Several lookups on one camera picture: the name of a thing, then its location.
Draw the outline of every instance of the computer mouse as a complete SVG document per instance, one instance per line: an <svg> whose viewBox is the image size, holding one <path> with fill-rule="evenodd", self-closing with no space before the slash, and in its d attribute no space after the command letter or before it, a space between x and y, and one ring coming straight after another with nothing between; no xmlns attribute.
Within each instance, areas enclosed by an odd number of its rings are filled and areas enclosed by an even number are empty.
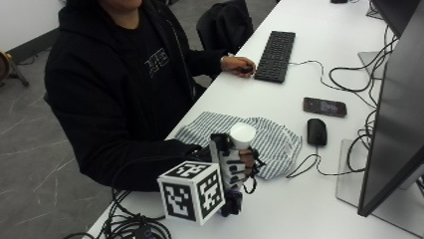
<svg viewBox="0 0 424 239"><path fill-rule="evenodd" d="M314 145L327 145L327 127L320 119L307 121L307 143Z"/></svg>
<svg viewBox="0 0 424 239"><path fill-rule="evenodd" d="M243 74L247 74L253 71L253 66L251 65L247 65L246 68L241 68L239 71L243 73Z"/></svg>

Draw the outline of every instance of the person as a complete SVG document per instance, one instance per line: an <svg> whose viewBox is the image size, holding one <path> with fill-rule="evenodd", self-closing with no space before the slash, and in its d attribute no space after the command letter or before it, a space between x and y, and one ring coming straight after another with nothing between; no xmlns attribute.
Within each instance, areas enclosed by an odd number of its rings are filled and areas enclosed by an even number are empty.
<svg viewBox="0 0 424 239"><path fill-rule="evenodd" d="M166 139L205 91L193 76L229 71L247 78L254 62L190 50L177 17L157 0L68 0L58 17L47 102L80 171L104 185L158 191L158 176L199 148ZM250 153L239 154L249 173Z"/></svg>

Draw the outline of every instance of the gray striped fabric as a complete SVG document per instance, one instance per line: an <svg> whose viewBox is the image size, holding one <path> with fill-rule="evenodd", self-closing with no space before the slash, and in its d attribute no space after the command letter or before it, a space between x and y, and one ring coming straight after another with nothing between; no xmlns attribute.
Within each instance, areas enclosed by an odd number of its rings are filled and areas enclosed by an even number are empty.
<svg viewBox="0 0 424 239"><path fill-rule="evenodd" d="M239 121L255 128L251 147L258 150L259 159L266 163L258 176L263 179L271 179L288 171L302 148L302 137L271 120L265 118L242 119L203 112L189 125L181 128L175 139L205 147L210 143L211 133L229 133L231 126Z"/></svg>

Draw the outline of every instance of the robotic arm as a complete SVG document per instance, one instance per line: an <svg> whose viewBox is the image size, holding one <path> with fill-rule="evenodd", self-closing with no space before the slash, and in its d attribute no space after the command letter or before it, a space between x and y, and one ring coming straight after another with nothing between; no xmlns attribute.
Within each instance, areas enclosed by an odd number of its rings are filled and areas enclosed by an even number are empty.
<svg viewBox="0 0 424 239"><path fill-rule="evenodd" d="M241 212L242 193L239 192L245 175L245 163L239 160L239 151L249 149L254 158L254 165L249 177L254 180L258 169L265 163L258 159L258 152L250 147L250 142L254 139L255 129L246 123L238 122L230 129L229 134L211 134L210 151L211 162L219 164L222 185L225 191L225 206L221 209L221 215L227 217L230 214L237 215Z"/></svg>

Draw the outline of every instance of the black keyboard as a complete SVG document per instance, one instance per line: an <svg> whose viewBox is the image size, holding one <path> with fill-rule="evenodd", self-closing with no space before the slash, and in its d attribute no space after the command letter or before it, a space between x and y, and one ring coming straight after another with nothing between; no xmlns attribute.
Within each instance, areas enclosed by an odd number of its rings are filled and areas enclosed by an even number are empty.
<svg viewBox="0 0 424 239"><path fill-rule="evenodd" d="M282 83L286 77L295 33L270 33L254 78Z"/></svg>

